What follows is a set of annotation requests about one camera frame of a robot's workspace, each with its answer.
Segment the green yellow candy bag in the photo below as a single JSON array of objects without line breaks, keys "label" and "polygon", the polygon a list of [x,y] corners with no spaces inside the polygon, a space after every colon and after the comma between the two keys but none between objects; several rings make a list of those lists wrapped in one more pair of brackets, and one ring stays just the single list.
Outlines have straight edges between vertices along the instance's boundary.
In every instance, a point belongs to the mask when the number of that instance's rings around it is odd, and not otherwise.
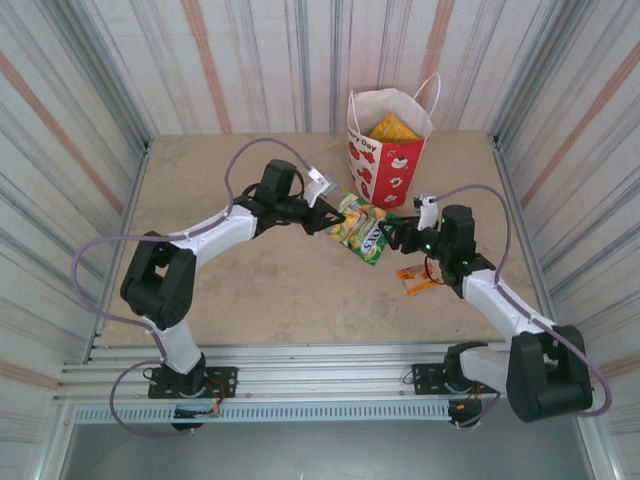
[{"label": "green yellow candy bag", "polygon": [[395,216],[347,190],[342,190],[338,212],[345,217],[344,221],[325,232],[368,265],[375,266],[388,245],[380,224]]}]

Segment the red white paper bag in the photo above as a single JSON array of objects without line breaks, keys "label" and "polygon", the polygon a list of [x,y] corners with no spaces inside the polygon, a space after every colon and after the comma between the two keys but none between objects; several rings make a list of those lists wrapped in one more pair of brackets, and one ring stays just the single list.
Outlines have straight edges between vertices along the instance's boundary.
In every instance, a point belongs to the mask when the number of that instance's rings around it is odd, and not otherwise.
[{"label": "red white paper bag", "polygon": [[[396,88],[360,93],[351,92],[348,100],[346,128],[348,162],[361,198],[384,210],[404,205],[424,147],[434,131],[432,115],[438,104],[428,108],[418,97],[431,82],[440,96],[441,77],[430,75],[414,94]],[[381,143],[369,134],[392,112],[421,140],[411,143]]]}]

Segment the small orange snack packet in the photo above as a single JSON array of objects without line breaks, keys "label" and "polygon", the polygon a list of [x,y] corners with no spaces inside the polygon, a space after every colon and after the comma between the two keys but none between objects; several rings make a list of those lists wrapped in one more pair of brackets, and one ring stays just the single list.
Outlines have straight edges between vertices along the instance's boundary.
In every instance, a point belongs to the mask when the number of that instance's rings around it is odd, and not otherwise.
[{"label": "small orange snack packet", "polygon": [[396,275],[401,280],[407,296],[444,284],[429,263],[398,269]]}]

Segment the yellow orange snack pouch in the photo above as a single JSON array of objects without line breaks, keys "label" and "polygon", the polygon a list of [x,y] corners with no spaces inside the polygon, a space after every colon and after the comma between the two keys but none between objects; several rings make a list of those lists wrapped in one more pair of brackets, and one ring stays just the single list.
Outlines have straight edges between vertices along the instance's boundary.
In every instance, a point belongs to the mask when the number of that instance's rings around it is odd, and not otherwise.
[{"label": "yellow orange snack pouch", "polygon": [[392,112],[388,112],[383,120],[369,134],[371,139],[381,143],[411,143],[421,140]]}]

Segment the right base black connector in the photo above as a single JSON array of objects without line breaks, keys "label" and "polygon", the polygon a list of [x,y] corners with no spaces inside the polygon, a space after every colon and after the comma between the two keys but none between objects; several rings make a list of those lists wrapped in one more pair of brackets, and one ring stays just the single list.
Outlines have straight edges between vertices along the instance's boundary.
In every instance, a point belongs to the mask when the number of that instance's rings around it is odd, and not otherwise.
[{"label": "right base black connector", "polygon": [[450,400],[448,402],[449,423],[457,429],[474,428],[483,412],[480,400]]}]

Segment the base black connector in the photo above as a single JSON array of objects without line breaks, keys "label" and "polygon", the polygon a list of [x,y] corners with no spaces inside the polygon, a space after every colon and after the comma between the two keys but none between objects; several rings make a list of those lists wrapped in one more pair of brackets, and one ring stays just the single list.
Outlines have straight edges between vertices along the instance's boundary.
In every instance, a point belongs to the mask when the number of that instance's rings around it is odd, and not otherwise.
[{"label": "base black connector", "polygon": [[457,429],[474,428],[483,412],[480,400],[450,400],[448,402],[449,423]]},{"label": "base black connector", "polygon": [[176,407],[173,412],[171,426],[178,432],[197,430],[205,423],[219,416],[220,412],[216,408],[197,410]]}]

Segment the left base black connector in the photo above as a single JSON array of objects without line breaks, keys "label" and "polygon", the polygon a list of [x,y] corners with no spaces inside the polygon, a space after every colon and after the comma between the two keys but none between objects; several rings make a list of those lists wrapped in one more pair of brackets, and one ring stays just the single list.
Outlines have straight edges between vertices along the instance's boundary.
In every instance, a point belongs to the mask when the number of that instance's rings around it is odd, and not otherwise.
[{"label": "left base black connector", "polygon": [[197,430],[205,423],[219,416],[220,412],[216,408],[197,410],[176,407],[173,412],[171,426],[178,432]]}]

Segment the metal table side rail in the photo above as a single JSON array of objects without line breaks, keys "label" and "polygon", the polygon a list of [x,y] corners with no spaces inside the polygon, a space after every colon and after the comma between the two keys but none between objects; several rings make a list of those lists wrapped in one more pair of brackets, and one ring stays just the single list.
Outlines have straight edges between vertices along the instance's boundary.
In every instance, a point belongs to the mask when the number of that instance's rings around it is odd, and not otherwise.
[{"label": "metal table side rail", "polygon": [[[124,213],[122,215],[120,234],[126,235],[129,233],[135,207],[136,207],[141,186],[144,180],[144,175],[146,173],[147,165],[149,162],[149,156],[150,156],[152,145],[153,145],[153,142],[149,142],[139,155],[140,162],[138,165],[138,169],[136,171],[136,176],[132,184],[132,189],[129,195],[128,203],[126,204]],[[103,281],[103,290],[100,297],[100,301],[98,303],[98,306],[102,310],[107,310],[109,308],[112,294],[114,292],[119,265],[122,260],[123,252],[124,252],[123,243],[117,241],[115,243],[115,246],[113,247],[112,263]],[[100,344],[100,336],[102,335],[104,323],[105,323],[104,318],[100,315],[97,315],[95,318],[94,326],[93,326],[92,336],[87,341],[87,345],[84,352],[83,363],[87,363],[91,359],[92,350],[95,344]]]},{"label": "metal table side rail", "polygon": [[551,297],[549,288],[543,275],[541,263],[536,257],[532,240],[527,232],[526,223],[522,213],[522,207],[516,195],[507,168],[507,157],[503,152],[502,144],[494,137],[489,136],[492,154],[496,163],[496,167],[500,176],[502,187],[506,201],[509,205],[511,216],[513,218],[514,228],[517,232],[520,248],[524,255],[525,263],[528,268],[529,276],[535,291],[536,300],[540,312],[551,320],[556,320],[556,308]]}]

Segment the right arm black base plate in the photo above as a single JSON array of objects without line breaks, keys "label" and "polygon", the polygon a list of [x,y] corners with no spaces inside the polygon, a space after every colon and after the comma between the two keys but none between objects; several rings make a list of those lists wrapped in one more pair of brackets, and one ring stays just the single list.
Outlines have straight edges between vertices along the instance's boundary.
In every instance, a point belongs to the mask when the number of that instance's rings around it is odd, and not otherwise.
[{"label": "right arm black base plate", "polygon": [[491,387],[472,381],[444,363],[418,363],[411,367],[411,384],[416,395],[493,394]]}]

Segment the aluminium mounting rail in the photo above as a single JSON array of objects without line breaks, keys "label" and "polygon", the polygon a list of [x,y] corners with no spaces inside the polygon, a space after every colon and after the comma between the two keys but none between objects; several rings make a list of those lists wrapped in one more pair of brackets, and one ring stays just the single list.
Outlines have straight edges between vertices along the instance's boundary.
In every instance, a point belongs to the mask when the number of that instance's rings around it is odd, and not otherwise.
[{"label": "aluminium mounting rail", "polygon": [[[218,345],[201,348],[211,366],[239,369],[235,400],[370,400],[411,396],[407,373],[440,362],[448,343]],[[57,404],[105,404],[118,375],[154,359],[151,346],[97,347],[86,364],[62,367]]]}]

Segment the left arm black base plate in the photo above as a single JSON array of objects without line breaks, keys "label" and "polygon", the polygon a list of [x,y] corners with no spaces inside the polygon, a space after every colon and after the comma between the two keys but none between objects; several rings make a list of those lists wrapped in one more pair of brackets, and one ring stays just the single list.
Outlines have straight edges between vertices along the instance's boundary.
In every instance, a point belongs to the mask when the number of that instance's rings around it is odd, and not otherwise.
[{"label": "left arm black base plate", "polygon": [[234,398],[239,370],[236,367],[197,367],[179,374],[166,366],[147,368],[150,399]]}]

